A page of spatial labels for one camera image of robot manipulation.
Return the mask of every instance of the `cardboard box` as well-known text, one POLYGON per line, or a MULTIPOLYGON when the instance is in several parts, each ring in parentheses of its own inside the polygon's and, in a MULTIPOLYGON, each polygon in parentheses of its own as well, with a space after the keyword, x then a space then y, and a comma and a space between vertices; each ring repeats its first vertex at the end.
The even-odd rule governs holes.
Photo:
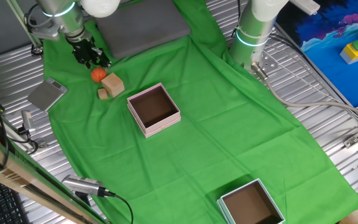
POLYGON ((256 179, 217 201, 228 224, 279 224, 284 216, 260 179, 256 179))
POLYGON ((180 110, 161 83, 127 100, 129 111, 147 138, 180 121, 180 110))

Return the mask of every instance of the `metal floor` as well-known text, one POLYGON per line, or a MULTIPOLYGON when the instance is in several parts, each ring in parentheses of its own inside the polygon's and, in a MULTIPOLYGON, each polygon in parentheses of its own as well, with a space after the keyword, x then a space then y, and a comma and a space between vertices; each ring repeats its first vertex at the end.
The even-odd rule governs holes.
MULTIPOLYGON (((235 0, 207 0, 207 6, 218 22, 228 42, 237 22, 237 3, 235 0)), ((266 52, 282 66, 268 73, 274 89, 285 100, 306 103, 340 101, 340 93, 332 89, 329 82, 316 72, 307 70, 292 49, 274 40, 269 40, 266 52)), ((58 180, 68 174, 75 174, 65 157, 50 126, 48 114, 40 111, 27 101, 31 93, 44 79, 43 61, 30 54, 30 46, 23 47, 0 56, 0 103, 6 108, 4 116, 15 127, 21 126, 21 110, 31 110, 37 134, 32 138, 46 141, 47 149, 40 150, 32 157, 58 180)), ((345 179, 358 193, 358 144, 347 149, 343 142, 358 132, 358 122, 345 110, 331 106, 314 108, 288 108, 296 116, 334 162, 345 179)), ((71 223, 64 217, 21 196, 29 221, 41 223, 71 223)), ((90 201, 92 208, 104 218, 100 209, 90 201)))

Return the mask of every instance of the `green tablecloth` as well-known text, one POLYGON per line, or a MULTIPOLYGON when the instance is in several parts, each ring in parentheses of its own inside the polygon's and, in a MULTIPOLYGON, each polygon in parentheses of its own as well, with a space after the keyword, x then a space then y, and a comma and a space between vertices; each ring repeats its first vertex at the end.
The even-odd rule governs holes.
MULTIPOLYGON (((332 224, 357 209, 358 195, 309 132, 230 57, 205 2, 175 4, 191 35, 113 60, 109 71, 126 88, 114 99, 98 99, 101 84, 65 40, 45 42, 45 77, 68 88, 50 121, 76 173, 128 200, 141 224, 224 223, 216 200, 256 178, 287 223, 332 224), (181 121, 146 139, 126 99, 160 82, 181 121)), ((94 199, 113 223, 130 220, 118 199, 94 199)))

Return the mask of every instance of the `gray cushion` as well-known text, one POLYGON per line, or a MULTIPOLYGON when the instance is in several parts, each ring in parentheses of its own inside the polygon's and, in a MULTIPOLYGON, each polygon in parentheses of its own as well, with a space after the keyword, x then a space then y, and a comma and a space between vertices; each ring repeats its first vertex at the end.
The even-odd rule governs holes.
POLYGON ((114 58, 124 58, 190 33, 172 0, 142 0, 96 18, 114 58))

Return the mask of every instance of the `box rim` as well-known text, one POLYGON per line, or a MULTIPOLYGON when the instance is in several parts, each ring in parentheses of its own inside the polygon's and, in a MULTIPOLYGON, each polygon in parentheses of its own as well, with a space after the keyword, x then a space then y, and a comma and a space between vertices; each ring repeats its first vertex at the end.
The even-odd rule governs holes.
POLYGON ((171 96, 168 94, 167 90, 165 89, 165 87, 164 87, 164 85, 163 85, 162 83, 158 83, 158 84, 156 84, 156 85, 154 85, 154 86, 152 86, 152 87, 149 87, 149 88, 147 88, 147 89, 141 91, 140 93, 137 93, 137 94, 135 94, 135 95, 133 95, 133 96, 128 97, 128 98, 127 98, 127 103, 128 103, 129 109, 131 110, 132 115, 137 119, 138 125, 140 126, 142 132, 145 133, 145 135, 146 135, 146 134, 150 134, 150 133, 152 133, 152 132, 154 132, 154 131, 160 129, 161 127, 167 125, 168 123, 171 123, 172 121, 174 121, 174 120, 180 118, 180 110, 179 110, 178 106, 177 106, 177 105, 175 104, 175 102, 172 100, 171 96), (158 87, 162 87, 162 90, 163 90, 164 93, 168 96, 168 99, 171 101, 171 103, 173 104, 173 106, 175 107, 175 109, 177 110, 177 112, 174 113, 173 115, 171 115, 171 116, 169 116, 169 117, 167 117, 167 118, 164 118, 163 120, 161 120, 161 121, 159 121, 159 122, 157 122, 157 123, 151 125, 150 127, 146 128, 146 127, 144 126, 144 123, 143 123, 142 120, 140 119, 139 115, 136 113, 136 110, 135 110, 134 107, 132 106, 131 100, 133 100, 134 98, 139 97, 140 95, 143 95, 144 93, 147 93, 147 92, 149 92, 149 91, 151 91, 151 90, 154 90, 154 89, 156 89, 156 88, 158 88, 158 87))
MULTIPOLYGON (((133 113, 132 110, 129 108, 130 105, 128 104, 127 106, 128 106, 129 111, 130 111, 131 114, 132 114, 132 117, 135 119, 136 123, 140 126, 139 120, 135 117, 134 113, 133 113)), ((140 130, 142 130, 143 135, 144 135, 146 138, 148 138, 148 137, 151 137, 151 136, 153 136, 154 134, 157 134, 158 132, 164 130, 165 128, 167 128, 167 126, 169 127, 169 126, 171 126, 171 125, 174 125, 175 123, 179 122, 180 120, 181 120, 181 116, 179 116, 178 118, 175 118, 174 120, 168 122, 167 124, 165 124, 165 125, 163 125, 163 126, 157 128, 157 129, 153 130, 153 131, 150 132, 150 133, 145 133, 144 130, 143 130, 141 127, 140 127, 140 130)))
POLYGON ((227 212, 228 212, 229 214, 230 214, 230 212, 229 212, 229 210, 227 209, 226 205, 224 205, 224 208, 222 207, 221 201, 222 201, 222 203, 224 204, 224 202, 223 202, 223 200, 222 200, 221 198, 217 199, 216 203, 218 204, 219 209, 221 210, 221 212, 222 212, 222 214, 223 214, 223 217, 224 217, 226 223, 232 224, 232 223, 230 222, 229 218, 227 217, 227 215, 226 215, 226 213, 225 213, 224 210, 227 210, 227 212))
POLYGON ((221 196, 221 197, 218 199, 218 200, 221 200, 221 201, 222 201, 222 203, 223 203, 223 205, 225 206, 226 210, 229 212, 229 215, 230 215, 231 220, 233 221, 233 224, 236 224, 236 222, 234 221, 234 219, 233 219, 233 217, 232 217, 232 215, 231 215, 229 209, 226 207, 226 204, 224 203, 223 198, 224 198, 224 197, 227 197, 227 196, 230 195, 230 194, 233 194, 234 192, 236 192, 236 191, 238 191, 238 190, 243 189, 244 187, 247 187, 247 186, 250 185, 250 184, 253 184, 254 182, 259 182, 260 186, 262 186, 262 189, 263 189, 264 192, 266 193, 266 195, 267 195, 267 197, 269 198, 270 202, 273 204, 274 208, 276 209, 276 211, 277 211, 278 214, 280 215, 280 218, 282 219, 282 221, 279 222, 278 224, 281 224, 281 223, 285 222, 285 218, 284 218, 283 214, 281 213, 280 209, 277 207, 277 205, 276 205, 276 203, 274 202, 272 196, 270 196, 270 194, 269 194, 269 192, 267 191, 265 185, 264 185, 264 184, 262 183, 262 181, 258 178, 258 179, 255 179, 255 180, 249 182, 248 184, 245 184, 245 185, 243 185, 243 186, 241 186, 241 187, 239 187, 239 188, 237 188, 237 189, 234 189, 234 190, 230 191, 229 193, 224 194, 223 196, 221 196))

